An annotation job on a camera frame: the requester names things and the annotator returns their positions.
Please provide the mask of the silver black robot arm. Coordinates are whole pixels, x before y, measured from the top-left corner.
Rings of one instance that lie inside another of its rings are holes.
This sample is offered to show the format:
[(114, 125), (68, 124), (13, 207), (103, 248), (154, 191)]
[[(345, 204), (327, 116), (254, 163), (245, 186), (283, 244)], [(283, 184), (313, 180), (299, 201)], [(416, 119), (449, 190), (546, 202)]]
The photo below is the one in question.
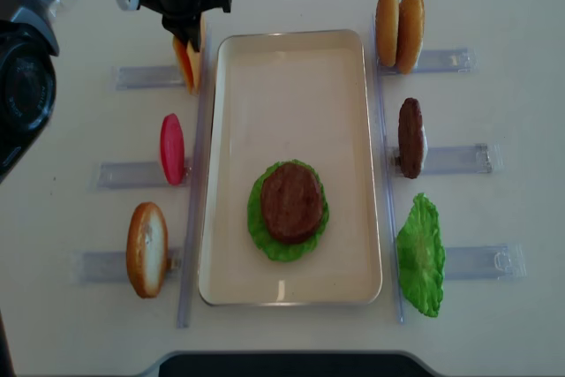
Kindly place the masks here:
[[(7, 177), (48, 123), (57, 78), (52, 57), (60, 53), (49, 22), (56, 0), (1, 0), (1, 176)], [(230, 12), (232, 0), (117, 0), (162, 17), (162, 26), (184, 45), (200, 50), (205, 11)]]

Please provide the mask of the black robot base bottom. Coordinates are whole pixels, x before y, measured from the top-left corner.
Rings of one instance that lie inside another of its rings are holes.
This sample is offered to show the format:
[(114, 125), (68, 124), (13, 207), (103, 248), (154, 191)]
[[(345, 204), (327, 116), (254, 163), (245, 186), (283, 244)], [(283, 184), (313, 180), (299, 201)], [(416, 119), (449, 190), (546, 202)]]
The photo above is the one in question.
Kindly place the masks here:
[(164, 361), (161, 376), (430, 376), (400, 354), (200, 353)]

